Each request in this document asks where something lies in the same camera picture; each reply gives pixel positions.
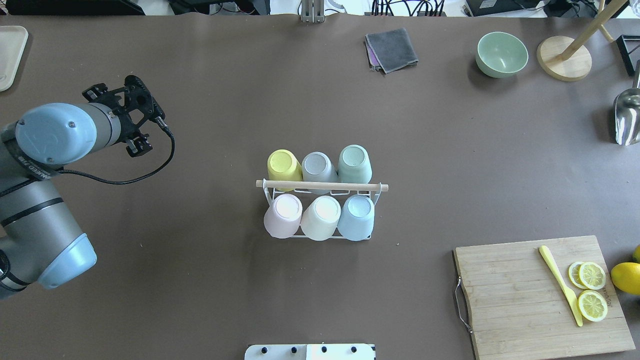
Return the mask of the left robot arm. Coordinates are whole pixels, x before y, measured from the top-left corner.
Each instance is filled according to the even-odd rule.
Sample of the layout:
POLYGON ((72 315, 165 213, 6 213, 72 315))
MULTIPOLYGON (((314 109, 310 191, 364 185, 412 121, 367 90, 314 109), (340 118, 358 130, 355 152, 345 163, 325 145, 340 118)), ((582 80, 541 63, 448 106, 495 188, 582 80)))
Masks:
POLYGON ((130 157, 148 153, 153 146, 141 131, 146 121, 173 137, 164 111, 135 75, 121 88, 99 83, 82 95, 84 104, 40 105, 1 130, 2 299, 33 283, 55 289, 98 260, 55 176, 73 173, 66 166, 119 142, 130 157))

